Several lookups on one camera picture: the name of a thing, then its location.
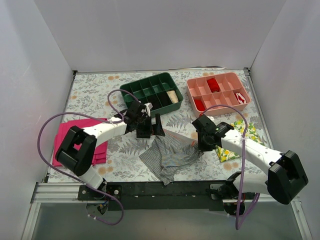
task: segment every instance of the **gray floor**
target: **gray floor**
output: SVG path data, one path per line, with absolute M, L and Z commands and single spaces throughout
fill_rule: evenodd
M 107 212 L 114 221 L 119 212 Z M 207 210 L 126 210 L 123 221 L 107 226 L 87 217 L 85 204 L 42 204 L 33 240 L 298 240 L 291 205 L 259 202 L 239 231 L 235 219 Z

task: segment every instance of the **green bin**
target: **green bin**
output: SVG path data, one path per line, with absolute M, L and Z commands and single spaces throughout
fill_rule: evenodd
M 184 100 L 184 97 L 168 72 L 121 85 L 120 89 L 132 93 L 143 104 L 152 103 L 152 118 L 154 118 L 156 114 L 163 115 L 178 110 Z M 179 102 L 177 103 L 172 103 L 167 94 L 168 91 L 172 90 L 175 91 L 178 97 Z M 134 98 L 123 91 L 121 94 L 126 106 L 129 108 Z

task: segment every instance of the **pink folded cloth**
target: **pink folded cloth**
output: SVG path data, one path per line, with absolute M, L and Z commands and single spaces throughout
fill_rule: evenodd
M 99 123 L 101 122 L 94 119 L 90 119 L 90 118 L 80 119 L 80 120 L 71 120 L 65 123 L 61 123 L 59 126 L 58 133 L 54 138 L 52 165 L 55 167 L 62 166 L 62 164 L 56 160 L 56 154 L 63 139 L 67 135 L 68 130 L 72 126 L 77 126 L 79 128 L 86 128 L 86 127 L 92 127 Z M 93 159 L 92 159 L 92 165 L 104 164 L 107 161 L 107 147 L 108 147 L 108 142 L 104 142 L 95 149 Z

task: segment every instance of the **yellow floral cloth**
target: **yellow floral cloth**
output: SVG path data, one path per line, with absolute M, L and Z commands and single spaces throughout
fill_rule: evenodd
M 235 121 L 233 124 L 231 124 L 235 130 L 238 130 L 239 132 L 243 133 L 245 130 L 245 122 L 243 120 Z M 264 145 L 257 134 L 256 128 L 252 122 L 249 122 L 248 129 L 246 131 L 245 136 L 247 138 L 252 139 L 258 144 Z M 220 159 L 220 162 L 225 162 L 232 159 L 237 159 L 240 156 L 233 151 L 229 151 L 227 149 L 224 149 L 222 147 L 217 146 L 215 150 L 216 154 L 218 155 L 218 158 Z

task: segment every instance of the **floral tablecloth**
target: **floral tablecloth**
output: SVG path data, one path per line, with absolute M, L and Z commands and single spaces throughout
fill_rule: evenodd
M 252 98 L 249 83 L 243 70 L 180 70 L 168 71 L 180 89 L 184 100 L 181 108 L 161 116 L 162 127 L 178 132 L 187 137 L 197 138 L 195 128 L 191 124 L 196 119 L 189 98 L 187 96 L 186 81 L 191 78 L 220 74 L 222 72 L 234 72 L 241 79 L 244 87 Z M 135 72 L 135 73 L 108 73 L 108 74 L 77 74 L 71 89 L 70 97 L 66 106 L 66 112 L 78 112 L 96 118 L 110 118 L 115 114 L 107 101 L 107 95 L 111 90 L 128 82 L 143 79 L 159 72 Z M 125 109 L 126 105 L 120 92 L 115 92 L 111 97 L 112 104 L 119 110 Z M 266 134 L 263 129 L 258 110 L 252 101 L 243 111 L 247 120 L 254 124 L 262 142 L 268 146 Z M 80 119 L 80 116 L 66 115 L 63 122 Z M 237 113 L 215 116 L 215 121 L 233 123 L 240 120 Z M 139 159 L 139 155 L 152 145 L 151 139 L 136 139 L 136 133 L 132 132 L 124 136 L 118 136 L 108 141 L 107 162 L 97 164 L 94 168 L 108 182 L 145 182 L 158 181 L 151 171 Z M 262 174 L 255 165 L 246 161 L 246 173 Z M 206 152 L 199 161 L 181 168 L 174 176 L 176 181 L 199 181 L 199 180 L 225 180 L 231 174 L 239 171 L 241 159 L 234 159 L 220 163 L 215 151 Z M 49 170 L 49 183 L 73 182 L 69 177 L 52 169 Z

